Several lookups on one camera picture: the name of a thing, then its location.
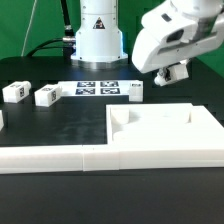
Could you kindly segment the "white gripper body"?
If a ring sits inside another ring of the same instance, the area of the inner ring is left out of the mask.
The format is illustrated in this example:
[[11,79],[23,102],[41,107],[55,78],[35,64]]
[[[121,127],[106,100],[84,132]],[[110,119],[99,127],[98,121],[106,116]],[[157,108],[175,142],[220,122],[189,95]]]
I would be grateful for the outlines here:
[[224,3],[162,3],[144,14],[132,62],[147,73],[213,51],[224,42]]

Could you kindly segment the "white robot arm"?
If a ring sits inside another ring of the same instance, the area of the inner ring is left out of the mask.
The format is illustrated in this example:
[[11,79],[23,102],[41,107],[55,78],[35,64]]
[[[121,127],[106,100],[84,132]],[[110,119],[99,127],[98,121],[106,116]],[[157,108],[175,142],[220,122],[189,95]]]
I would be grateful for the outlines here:
[[[142,73],[156,71],[155,82],[166,85],[187,78],[191,58],[224,42],[224,1],[165,0],[144,14],[141,24],[132,62]],[[127,58],[118,29],[117,0],[81,0],[75,49],[72,61],[90,68]]]

